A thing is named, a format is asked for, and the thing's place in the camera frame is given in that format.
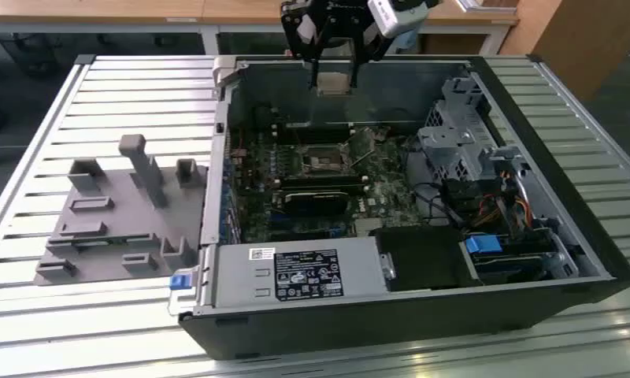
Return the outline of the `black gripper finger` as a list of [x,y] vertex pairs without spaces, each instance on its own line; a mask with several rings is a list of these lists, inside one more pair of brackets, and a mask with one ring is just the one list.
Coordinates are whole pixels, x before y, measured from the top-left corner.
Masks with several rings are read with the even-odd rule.
[[314,88],[320,72],[320,33],[310,11],[312,3],[281,4],[281,24],[290,54],[310,65],[309,87]]
[[389,49],[389,40],[382,36],[372,16],[350,17],[350,87],[357,88],[361,65],[378,61]]

